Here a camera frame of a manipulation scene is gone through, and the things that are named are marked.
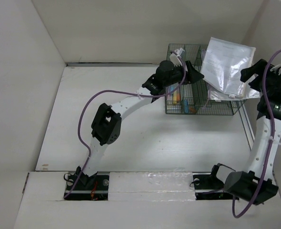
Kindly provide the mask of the orange highlighter pen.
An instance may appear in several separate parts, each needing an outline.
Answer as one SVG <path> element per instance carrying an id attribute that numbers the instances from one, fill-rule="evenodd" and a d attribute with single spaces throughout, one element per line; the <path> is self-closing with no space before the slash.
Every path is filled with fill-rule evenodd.
<path id="1" fill-rule="evenodd" d="M 180 92 L 176 91 L 175 94 L 173 95 L 173 99 L 175 102 L 178 103 L 181 100 Z"/>

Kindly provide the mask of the yellow highlighter pen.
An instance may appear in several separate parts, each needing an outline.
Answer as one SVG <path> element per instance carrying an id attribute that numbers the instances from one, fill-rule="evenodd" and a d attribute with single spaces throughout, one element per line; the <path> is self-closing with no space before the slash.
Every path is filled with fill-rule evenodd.
<path id="1" fill-rule="evenodd" d="M 177 105 L 180 101 L 180 94 L 175 92 L 172 94 L 172 104 Z"/>

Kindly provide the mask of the blue correction tape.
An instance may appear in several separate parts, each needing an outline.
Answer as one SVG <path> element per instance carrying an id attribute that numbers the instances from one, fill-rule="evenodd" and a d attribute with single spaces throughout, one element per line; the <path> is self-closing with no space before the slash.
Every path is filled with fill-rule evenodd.
<path id="1" fill-rule="evenodd" d="M 183 100 L 183 107 L 184 107 L 184 113 L 188 114 L 189 113 L 188 100 L 186 99 Z"/>

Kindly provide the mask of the purple highlighter pen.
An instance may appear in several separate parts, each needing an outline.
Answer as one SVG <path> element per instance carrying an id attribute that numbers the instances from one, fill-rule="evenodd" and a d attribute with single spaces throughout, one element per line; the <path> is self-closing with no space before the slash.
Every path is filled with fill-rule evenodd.
<path id="1" fill-rule="evenodd" d="M 167 102 L 167 104 L 171 104 L 172 103 L 172 94 L 171 94 L 171 91 L 172 91 L 172 87 L 171 86 L 169 86 L 168 88 L 167 88 L 167 98 L 166 98 L 166 102 Z"/>

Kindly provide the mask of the orange correction tape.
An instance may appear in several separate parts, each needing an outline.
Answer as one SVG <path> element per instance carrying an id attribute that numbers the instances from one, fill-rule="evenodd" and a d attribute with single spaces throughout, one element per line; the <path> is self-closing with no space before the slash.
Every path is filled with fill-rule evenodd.
<path id="1" fill-rule="evenodd" d="M 196 114 L 196 113 L 197 113 L 197 111 L 196 111 L 194 108 L 192 108 L 192 107 L 189 108 L 189 111 L 190 111 L 192 114 Z"/>

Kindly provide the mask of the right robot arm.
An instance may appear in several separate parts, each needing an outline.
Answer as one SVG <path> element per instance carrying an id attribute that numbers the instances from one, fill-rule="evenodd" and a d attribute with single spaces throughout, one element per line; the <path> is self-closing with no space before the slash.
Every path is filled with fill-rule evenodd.
<path id="1" fill-rule="evenodd" d="M 272 183 L 272 171 L 281 138 L 281 64 L 274 66 L 260 59 L 241 70 L 240 80 L 262 93 L 251 155 L 243 171 L 230 172 L 227 178 L 218 171 L 220 165 L 215 165 L 208 182 L 212 189 L 259 205 L 278 192 L 278 186 Z"/>

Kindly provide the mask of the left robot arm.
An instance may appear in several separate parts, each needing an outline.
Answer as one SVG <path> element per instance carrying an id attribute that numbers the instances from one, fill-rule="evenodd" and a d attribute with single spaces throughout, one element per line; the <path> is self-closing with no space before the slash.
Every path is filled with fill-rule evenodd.
<path id="1" fill-rule="evenodd" d="M 168 96 L 166 89 L 175 84 L 177 87 L 194 84 L 204 79 L 190 61 L 179 60 L 178 64 L 162 61 L 156 72 L 135 93 L 125 93 L 122 101 L 107 105 L 102 103 L 91 124 L 91 141 L 87 144 L 81 137 L 81 123 L 78 122 L 79 141 L 87 148 L 89 154 L 82 167 L 76 170 L 76 182 L 83 188 L 89 189 L 94 185 L 97 165 L 106 147 L 114 143 L 120 136 L 122 121 L 141 107 L 151 104 L 161 97 Z"/>

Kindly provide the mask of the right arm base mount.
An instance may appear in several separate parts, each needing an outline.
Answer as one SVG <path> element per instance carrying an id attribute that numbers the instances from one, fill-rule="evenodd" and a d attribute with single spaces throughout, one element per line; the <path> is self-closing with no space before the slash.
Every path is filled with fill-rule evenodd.
<path id="1" fill-rule="evenodd" d="M 190 187 L 194 188 L 195 199 L 200 200 L 231 200 L 232 195 L 223 191 L 224 183 L 209 172 L 193 173 Z"/>

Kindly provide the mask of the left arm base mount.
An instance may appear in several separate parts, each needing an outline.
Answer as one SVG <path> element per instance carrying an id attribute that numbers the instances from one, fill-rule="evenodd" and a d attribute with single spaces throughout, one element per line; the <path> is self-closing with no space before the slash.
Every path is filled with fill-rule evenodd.
<path id="1" fill-rule="evenodd" d="M 76 174 L 66 173 L 64 175 L 66 188 L 63 198 L 71 201 L 105 201 L 108 200 L 110 174 L 97 173 L 92 176 L 86 185 L 83 185 L 81 178 L 75 188 L 73 185 L 77 179 Z"/>

